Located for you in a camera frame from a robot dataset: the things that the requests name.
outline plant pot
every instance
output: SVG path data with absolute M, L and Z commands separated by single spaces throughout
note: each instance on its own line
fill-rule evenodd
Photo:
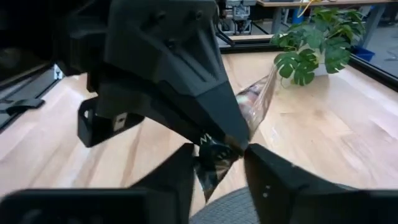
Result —
M 322 75 L 328 75 L 328 72 L 326 70 L 326 65 L 324 63 L 319 63 L 318 68 L 316 68 L 314 71 L 315 76 L 322 76 Z

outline black bracket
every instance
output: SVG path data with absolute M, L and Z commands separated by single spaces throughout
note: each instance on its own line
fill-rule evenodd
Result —
M 63 63 L 57 64 L 67 67 L 66 75 L 88 73 L 88 89 L 98 94 L 93 118 L 80 115 L 86 121 L 80 121 L 83 142 L 92 146 L 110 138 L 118 116 L 139 114 L 194 144 L 209 134 L 246 148 L 249 129 L 223 68 L 212 22 L 214 0 L 156 2 L 157 8 L 150 1 L 110 1 L 106 7 L 104 1 L 90 1 L 59 27 L 73 47 L 64 47 Z M 90 133 L 97 125 L 107 127 L 101 137 Z
M 40 108 L 45 103 L 41 99 L 26 99 L 26 100 L 2 100 L 0 113 L 7 113 L 13 115 L 15 113 L 23 113 L 26 110 Z
M 1 223 L 188 224 L 194 175 L 193 144 L 124 189 L 29 189 L 0 203 Z
M 396 223 L 398 190 L 361 190 L 329 182 L 258 144 L 244 154 L 260 223 Z
M 141 123 L 145 117 L 122 113 L 114 119 L 97 116 L 98 97 L 85 100 L 78 110 L 78 137 L 86 147 L 95 146 Z

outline table leg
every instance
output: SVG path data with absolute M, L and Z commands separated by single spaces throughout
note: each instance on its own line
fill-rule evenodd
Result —
M 289 9 L 285 9 L 284 23 L 287 23 L 287 17 L 288 16 L 289 16 Z
M 379 24 L 380 18 L 383 15 L 384 10 L 386 9 L 386 4 L 378 4 L 371 11 L 371 15 L 368 18 L 366 23 L 366 33 L 363 37 L 362 42 L 359 44 L 360 47 L 366 48 L 368 46 L 369 41 L 373 35 L 373 32 L 376 30 L 377 25 Z
M 274 19 L 272 21 L 271 34 L 276 34 L 279 32 L 281 22 L 282 22 L 282 8 L 277 7 L 274 11 Z

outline foil wrapper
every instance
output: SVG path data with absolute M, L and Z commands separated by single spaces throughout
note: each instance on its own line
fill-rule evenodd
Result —
M 272 67 L 268 76 L 236 95 L 236 101 L 249 127 L 250 139 L 248 141 L 254 136 L 267 114 L 274 95 L 276 74 L 276 68 Z M 243 155 L 244 150 L 237 149 L 226 141 L 217 141 L 208 134 L 202 137 L 195 171 L 203 188 L 206 202 L 224 179 L 232 164 L 239 159 L 239 155 Z

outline monstera leaf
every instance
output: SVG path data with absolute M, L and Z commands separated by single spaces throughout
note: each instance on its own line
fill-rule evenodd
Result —
M 323 40 L 323 32 L 317 29 L 305 33 L 305 43 L 307 43 L 312 49 L 318 49 Z
M 300 48 L 300 44 L 302 43 L 301 37 L 304 32 L 303 29 L 298 29 L 288 34 L 275 34 L 271 38 L 271 42 L 279 47 L 283 47 L 284 51 L 296 51 Z
M 304 86 L 312 82 L 315 74 L 314 70 L 318 68 L 317 56 L 311 49 L 302 50 L 299 54 L 300 61 L 295 68 L 293 81 L 295 84 Z
M 274 59 L 274 63 L 279 70 L 279 74 L 284 78 L 289 78 L 297 68 L 297 61 L 300 56 L 296 52 L 281 53 Z
M 339 10 L 338 13 L 348 18 L 348 22 L 346 23 L 347 25 L 351 27 L 358 26 L 358 31 L 360 31 L 360 33 L 357 33 L 357 35 L 363 35 L 365 33 L 365 26 L 362 23 L 363 15 L 359 11 L 355 9 L 348 9 Z
M 350 47 L 342 37 L 330 38 L 325 42 L 325 65 L 329 74 L 337 73 L 349 61 L 350 52 L 346 48 Z
M 297 52 L 286 52 L 276 56 L 276 64 L 279 74 L 289 78 L 293 74 L 293 81 L 298 85 L 307 85 L 312 82 L 315 74 L 314 69 L 318 67 L 317 56 L 311 49 Z
M 332 23 L 335 21 L 335 15 L 338 13 L 337 8 L 321 8 L 317 7 L 313 10 L 313 14 L 315 17 L 322 18 L 324 21 L 328 23 Z
M 327 21 L 324 21 L 318 17 L 314 17 L 313 21 L 315 23 L 315 28 L 321 32 L 328 30 L 328 28 L 330 26 Z

